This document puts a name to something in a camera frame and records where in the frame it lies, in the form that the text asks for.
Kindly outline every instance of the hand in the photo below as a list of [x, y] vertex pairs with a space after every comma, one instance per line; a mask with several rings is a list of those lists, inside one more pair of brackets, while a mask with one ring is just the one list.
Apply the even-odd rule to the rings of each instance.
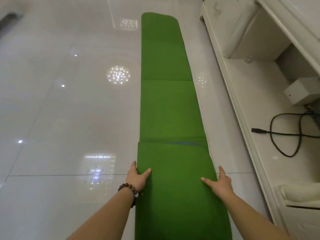
[[140, 192], [146, 185], [146, 180], [151, 174], [151, 168], [139, 175], [136, 168], [136, 161], [131, 164], [130, 170], [127, 172], [125, 182], [132, 184], [137, 192]]
[[210, 179], [202, 177], [201, 180], [208, 185], [212, 191], [218, 196], [222, 201], [226, 197], [233, 195], [233, 188], [231, 185], [231, 178], [226, 176], [225, 171], [222, 166], [219, 166], [219, 179], [217, 182], [211, 181]]

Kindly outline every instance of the white box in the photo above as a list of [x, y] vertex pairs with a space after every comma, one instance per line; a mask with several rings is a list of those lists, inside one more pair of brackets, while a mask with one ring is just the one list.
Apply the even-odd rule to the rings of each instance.
[[320, 98], [320, 78], [299, 78], [284, 93], [293, 105], [309, 104]]

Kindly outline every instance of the power cord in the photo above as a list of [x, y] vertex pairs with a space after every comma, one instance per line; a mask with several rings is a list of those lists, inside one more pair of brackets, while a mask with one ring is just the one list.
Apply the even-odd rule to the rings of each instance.
[[[299, 133], [298, 134], [278, 133], [278, 132], [273, 132], [272, 131], [273, 121], [275, 120], [276, 117], [281, 116], [281, 115], [297, 115], [297, 116], [300, 116], [299, 117], [299, 123], [298, 123], [298, 128], [299, 128]], [[278, 114], [278, 115], [276, 115], [276, 116], [274, 116], [272, 118], [272, 120], [270, 122], [270, 131], [267, 131], [267, 130], [264, 130], [264, 129], [252, 128], [251, 132], [258, 133], [258, 134], [267, 134], [267, 133], [269, 133], [272, 144], [275, 146], [275, 148], [282, 155], [284, 155], [286, 157], [294, 157], [298, 153], [298, 151], [299, 151], [299, 149], [301, 147], [302, 137], [305, 136], [305, 137], [310, 137], [310, 138], [320, 138], [320, 136], [310, 136], [310, 135], [302, 134], [301, 120], [302, 120], [302, 118], [304, 116], [320, 116], [320, 114], [318, 114], [318, 113], [316, 113], [314, 111], [307, 111], [305, 113], [281, 113], [281, 114]], [[283, 135], [283, 136], [298, 136], [299, 137], [299, 141], [298, 141], [298, 145], [297, 145], [297, 148], [296, 148], [295, 152], [292, 155], [287, 155], [286, 153], [281, 151], [280, 148], [276, 145], [275, 141], [273, 140], [273, 137], [272, 137], [273, 134], [275, 134], [275, 135]]]

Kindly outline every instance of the beaded bracelet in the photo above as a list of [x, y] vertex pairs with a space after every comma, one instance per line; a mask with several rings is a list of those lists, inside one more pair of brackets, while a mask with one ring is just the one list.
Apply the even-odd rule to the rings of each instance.
[[136, 198], [138, 197], [139, 194], [135, 190], [135, 188], [132, 186], [132, 184], [128, 184], [128, 183], [120, 185], [118, 191], [122, 190], [125, 187], [128, 187], [129, 189], [131, 189], [131, 191], [132, 191], [132, 193], [134, 195], [134, 199], [133, 199], [133, 202], [132, 202], [132, 205], [131, 205], [131, 208], [132, 208], [132, 207], [134, 207], [136, 205]]

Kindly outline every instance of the forearm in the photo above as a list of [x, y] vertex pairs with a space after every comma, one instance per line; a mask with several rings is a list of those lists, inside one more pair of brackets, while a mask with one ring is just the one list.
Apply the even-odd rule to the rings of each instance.
[[235, 194], [222, 199], [244, 240], [292, 240]]
[[123, 188], [67, 240], [120, 240], [133, 200], [131, 189]]

